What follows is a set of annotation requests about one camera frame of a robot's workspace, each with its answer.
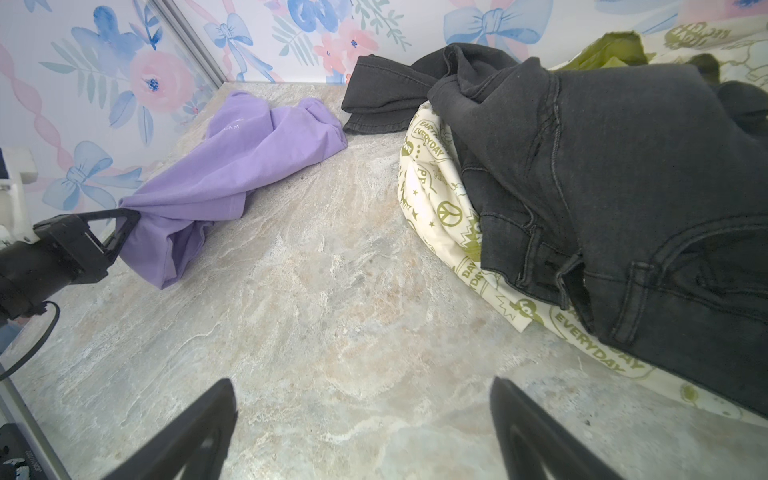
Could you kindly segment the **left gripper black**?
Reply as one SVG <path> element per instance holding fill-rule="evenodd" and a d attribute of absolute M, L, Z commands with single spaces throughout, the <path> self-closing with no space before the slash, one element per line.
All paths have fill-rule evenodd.
<path fill-rule="evenodd" d="M 140 218 L 138 211 L 117 208 L 35 224 L 40 242 L 15 242 L 1 250 L 1 323 L 32 312 L 69 284 L 103 280 Z M 101 220 L 115 221 L 106 240 L 91 230 L 90 224 Z"/>

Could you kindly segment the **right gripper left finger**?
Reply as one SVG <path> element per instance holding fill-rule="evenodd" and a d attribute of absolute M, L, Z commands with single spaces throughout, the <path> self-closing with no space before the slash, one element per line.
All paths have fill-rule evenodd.
<path fill-rule="evenodd" d="M 218 479 L 238 418 L 234 387 L 222 378 L 109 479 Z"/>

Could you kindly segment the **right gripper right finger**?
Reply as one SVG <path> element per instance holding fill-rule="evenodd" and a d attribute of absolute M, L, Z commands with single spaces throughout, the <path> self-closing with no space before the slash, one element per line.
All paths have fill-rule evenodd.
<path fill-rule="evenodd" d="M 510 479 L 620 477 L 511 380 L 494 379 L 490 410 Z"/>

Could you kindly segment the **purple cloth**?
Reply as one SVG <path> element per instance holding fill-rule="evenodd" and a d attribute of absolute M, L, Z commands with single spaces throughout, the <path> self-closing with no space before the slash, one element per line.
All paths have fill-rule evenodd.
<path fill-rule="evenodd" d="M 189 154 L 121 200 L 140 219 L 120 257 L 153 286 L 175 284 L 216 222 L 242 217 L 249 192 L 318 164 L 347 146 L 341 122 L 318 99 L 270 107 L 230 94 Z"/>

